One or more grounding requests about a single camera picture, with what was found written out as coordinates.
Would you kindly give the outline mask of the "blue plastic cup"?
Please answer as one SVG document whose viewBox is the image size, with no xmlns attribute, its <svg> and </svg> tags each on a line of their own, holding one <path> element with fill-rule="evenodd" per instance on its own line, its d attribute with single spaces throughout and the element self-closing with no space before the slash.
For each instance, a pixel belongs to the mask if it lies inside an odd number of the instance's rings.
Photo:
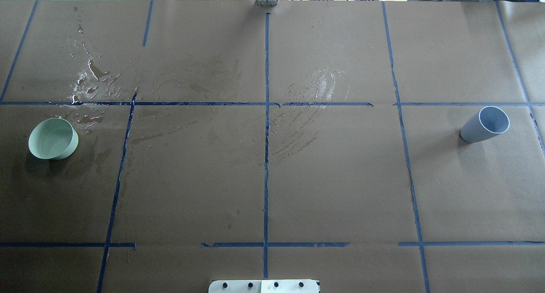
<svg viewBox="0 0 545 293">
<path fill-rule="evenodd" d="M 462 140 L 473 144 L 504 134 L 510 128 L 508 115 L 496 106 L 485 106 L 461 128 Z"/>
</svg>

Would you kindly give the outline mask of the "mint green bowl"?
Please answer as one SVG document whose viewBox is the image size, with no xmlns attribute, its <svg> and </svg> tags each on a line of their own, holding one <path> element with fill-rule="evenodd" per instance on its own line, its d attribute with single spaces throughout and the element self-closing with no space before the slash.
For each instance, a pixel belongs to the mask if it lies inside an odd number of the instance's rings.
<svg viewBox="0 0 545 293">
<path fill-rule="evenodd" d="M 72 155 L 79 136 L 67 120 L 59 117 L 39 123 L 29 136 L 29 151 L 43 160 L 62 160 Z"/>
</svg>

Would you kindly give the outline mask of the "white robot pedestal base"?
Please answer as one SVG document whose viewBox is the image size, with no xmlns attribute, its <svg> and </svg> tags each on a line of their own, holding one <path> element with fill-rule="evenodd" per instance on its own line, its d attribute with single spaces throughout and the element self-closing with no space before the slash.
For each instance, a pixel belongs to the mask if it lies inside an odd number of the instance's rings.
<svg viewBox="0 0 545 293">
<path fill-rule="evenodd" d="M 263 279 L 212 281 L 209 293 L 319 293 L 319 281 L 313 279 Z"/>
</svg>

